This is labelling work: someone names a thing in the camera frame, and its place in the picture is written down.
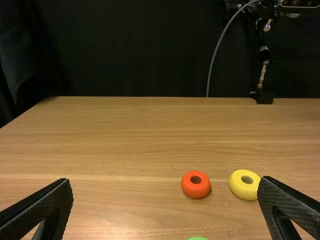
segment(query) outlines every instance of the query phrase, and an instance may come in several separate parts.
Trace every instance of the orange ring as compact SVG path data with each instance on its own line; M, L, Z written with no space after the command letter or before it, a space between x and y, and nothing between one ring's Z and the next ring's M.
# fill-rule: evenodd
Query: orange ring
M188 197L201 199L210 193L211 184L203 172L189 171L182 177L181 188Z

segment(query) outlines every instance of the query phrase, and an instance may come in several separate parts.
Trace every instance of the wood grain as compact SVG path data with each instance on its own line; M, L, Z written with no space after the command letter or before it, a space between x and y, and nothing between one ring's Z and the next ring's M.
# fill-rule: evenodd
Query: wood grain
M69 178L65 240L270 240L229 175L249 169L319 201L319 155L320 99L50 98L0 129L0 209ZM208 197L182 193L191 170L209 176Z

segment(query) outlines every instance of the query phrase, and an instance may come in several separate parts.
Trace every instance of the camera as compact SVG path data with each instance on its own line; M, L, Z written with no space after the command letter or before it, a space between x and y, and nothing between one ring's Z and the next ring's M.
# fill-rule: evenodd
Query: camera
M282 8L316 9L320 6L320 0L277 0Z

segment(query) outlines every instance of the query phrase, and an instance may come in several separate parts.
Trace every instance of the white cable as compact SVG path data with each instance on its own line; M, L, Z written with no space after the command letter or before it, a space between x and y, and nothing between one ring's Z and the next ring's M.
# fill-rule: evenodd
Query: white cable
M218 40L218 43L216 44L215 46L215 49L214 49L214 52L213 52L213 55L212 55L212 59L211 59L211 63L210 63L210 68L209 68L209 74L208 74L208 82L206 83L206 95L205 97L208 98L209 97L209 88L210 88L210 78L211 78L211 72L212 72L212 67L214 65L214 61L215 61L215 58L216 58L216 55L217 55L217 52L218 52L218 48L221 44L221 41L222 41L222 38L224 37L229 25L232 23L232 21L236 18L236 16L242 12L243 9L245 9L246 7L248 7L250 4L253 4L255 2L260 2L262 0L252 0L248 3L246 3L245 5L243 5L241 8L239 8L238 11L236 11L236 13L230 18L230 20L228 21L228 23L225 25L221 35L220 35L220 38Z

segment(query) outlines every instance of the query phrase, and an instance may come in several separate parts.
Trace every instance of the green ring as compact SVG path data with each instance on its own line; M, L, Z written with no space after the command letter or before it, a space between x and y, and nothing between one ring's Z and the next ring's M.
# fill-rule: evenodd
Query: green ring
M188 238L187 240L209 240L208 238L205 238L203 236L193 236Z

